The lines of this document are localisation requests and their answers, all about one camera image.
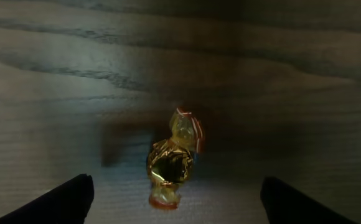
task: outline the gold foil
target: gold foil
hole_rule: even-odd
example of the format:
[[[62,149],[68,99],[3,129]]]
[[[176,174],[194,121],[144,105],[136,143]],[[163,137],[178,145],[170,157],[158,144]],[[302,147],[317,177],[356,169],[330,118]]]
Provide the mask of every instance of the gold foil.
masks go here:
[[[194,156],[205,140],[201,123],[191,113],[177,108],[169,123],[172,136],[154,143],[148,155],[148,176],[152,182],[149,202],[153,207],[173,210],[181,196],[176,190],[189,179]]]

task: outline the black object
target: black object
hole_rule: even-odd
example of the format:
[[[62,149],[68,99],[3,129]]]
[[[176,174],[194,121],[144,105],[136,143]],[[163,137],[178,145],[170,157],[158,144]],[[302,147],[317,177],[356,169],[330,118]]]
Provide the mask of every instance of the black object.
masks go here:
[[[81,174],[0,218],[0,224],[81,224],[94,197],[90,175]]]
[[[275,177],[262,185],[261,200],[271,224],[353,224]]]

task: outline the shiny gold wrapper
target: shiny gold wrapper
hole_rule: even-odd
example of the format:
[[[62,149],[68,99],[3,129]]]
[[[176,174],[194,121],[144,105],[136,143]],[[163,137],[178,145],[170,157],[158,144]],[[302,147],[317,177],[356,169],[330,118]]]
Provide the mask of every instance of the shiny gold wrapper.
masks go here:
[[[194,156],[205,140],[201,123],[191,113],[177,108],[169,123],[172,136],[153,144],[148,155],[148,176],[152,182],[149,202],[153,207],[173,210],[181,197],[176,190],[189,179]]]

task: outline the candy wrapper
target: candy wrapper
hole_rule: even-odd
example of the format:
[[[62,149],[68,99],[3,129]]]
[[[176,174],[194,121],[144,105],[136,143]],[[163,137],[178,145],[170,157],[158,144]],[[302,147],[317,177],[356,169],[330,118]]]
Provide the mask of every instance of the candy wrapper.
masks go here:
[[[197,118],[177,108],[169,123],[172,136],[153,144],[147,159],[152,182],[149,203],[165,210],[178,207],[181,196],[177,189],[189,179],[195,155],[202,152],[204,130]]]

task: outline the wooden surface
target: wooden surface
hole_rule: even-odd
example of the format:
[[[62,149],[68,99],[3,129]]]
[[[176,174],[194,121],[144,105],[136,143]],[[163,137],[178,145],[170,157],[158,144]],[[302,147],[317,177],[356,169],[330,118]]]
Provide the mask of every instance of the wooden surface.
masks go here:
[[[182,103],[207,153],[160,212]],[[0,1],[0,216],[80,173],[87,223],[267,223],[266,175],[361,223],[361,0]]]

